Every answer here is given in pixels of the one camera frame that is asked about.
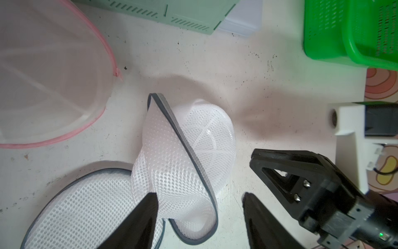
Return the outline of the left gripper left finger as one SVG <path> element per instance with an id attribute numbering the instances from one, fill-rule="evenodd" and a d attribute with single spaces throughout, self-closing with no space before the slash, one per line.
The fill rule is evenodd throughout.
<path id="1" fill-rule="evenodd" d="M 150 249 L 158 214 L 158 198 L 148 193 L 100 249 Z"/>

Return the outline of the mint green file organizer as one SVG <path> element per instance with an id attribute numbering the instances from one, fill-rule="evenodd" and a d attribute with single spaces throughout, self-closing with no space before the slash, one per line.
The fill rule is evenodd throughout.
<path id="1" fill-rule="evenodd" d="M 77 3 L 211 35 L 239 1 L 81 0 Z"/>

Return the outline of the grey flat case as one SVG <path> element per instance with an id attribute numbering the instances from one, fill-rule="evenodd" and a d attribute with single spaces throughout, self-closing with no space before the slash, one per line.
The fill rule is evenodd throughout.
<path id="1" fill-rule="evenodd" d="M 249 37 L 261 29 L 262 14 L 262 0 L 239 1 L 216 30 Z"/>

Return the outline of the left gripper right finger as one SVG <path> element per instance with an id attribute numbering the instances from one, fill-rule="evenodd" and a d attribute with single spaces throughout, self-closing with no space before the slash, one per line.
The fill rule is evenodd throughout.
<path id="1" fill-rule="evenodd" d="M 303 248 L 254 194 L 243 195 L 243 212 L 251 249 Z"/>

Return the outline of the green plastic basket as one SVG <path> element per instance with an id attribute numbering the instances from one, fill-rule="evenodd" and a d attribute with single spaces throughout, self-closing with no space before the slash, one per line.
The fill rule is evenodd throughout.
<path id="1" fill-rule="evenodd" d="M 397 1 L 305 1 L 304 51 L 324 62 L 398 69 Z"/>

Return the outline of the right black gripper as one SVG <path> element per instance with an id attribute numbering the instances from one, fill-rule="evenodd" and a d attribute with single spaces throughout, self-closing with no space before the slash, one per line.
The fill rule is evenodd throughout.
<path id="1" fill-rule="evenodd" d="M 398 247 L 398 203 L 371 190 L 361 194 L 323 155 L 257 148 L 249 166 L 300 226 L 320 236 L 321 246 L 338 249 L 351 239 L 374 249 Z"/>

